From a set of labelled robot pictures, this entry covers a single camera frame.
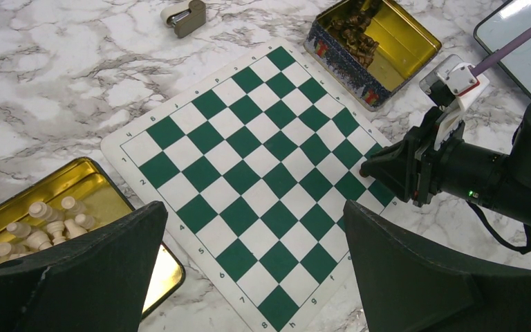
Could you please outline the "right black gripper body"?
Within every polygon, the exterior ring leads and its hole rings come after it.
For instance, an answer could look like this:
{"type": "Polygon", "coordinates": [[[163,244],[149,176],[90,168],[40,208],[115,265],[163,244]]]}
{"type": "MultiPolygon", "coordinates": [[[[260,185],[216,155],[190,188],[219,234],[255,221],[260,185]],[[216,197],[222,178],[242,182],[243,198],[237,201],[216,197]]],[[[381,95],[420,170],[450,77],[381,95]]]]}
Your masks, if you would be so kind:
{"type": "Polygon", "coordinates": [[[509,154],[465,142],[464,122],[435,149],[443,116],[431,108],[400,142],[364,161],[360,175],[373,177],[403,202],[421,206],[445,192],[531,226],[531,103],[509,154]]]}

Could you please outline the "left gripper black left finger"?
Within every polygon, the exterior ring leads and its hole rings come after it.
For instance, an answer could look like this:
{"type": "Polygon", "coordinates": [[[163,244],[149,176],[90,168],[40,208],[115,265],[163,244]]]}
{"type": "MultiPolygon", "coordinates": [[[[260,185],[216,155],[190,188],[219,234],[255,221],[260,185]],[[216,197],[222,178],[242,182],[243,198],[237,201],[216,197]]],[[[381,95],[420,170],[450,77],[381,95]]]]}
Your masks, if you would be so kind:
{"type": "Polygon", "coordinates": [[[137,331],[167,222],[154,201],[0,264],[0,331],[137,331]]]}

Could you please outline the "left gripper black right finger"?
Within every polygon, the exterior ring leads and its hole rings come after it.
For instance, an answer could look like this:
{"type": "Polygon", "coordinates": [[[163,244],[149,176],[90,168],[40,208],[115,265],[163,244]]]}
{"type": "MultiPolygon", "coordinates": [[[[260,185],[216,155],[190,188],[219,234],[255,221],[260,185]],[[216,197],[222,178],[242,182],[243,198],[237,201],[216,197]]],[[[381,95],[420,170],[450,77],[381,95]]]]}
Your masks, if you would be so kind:
{"type": "Polygon", "coordinates": [[[452,250],[355,201],[343,213],[370,331],[531,331],[531,270],[452,250]]]}

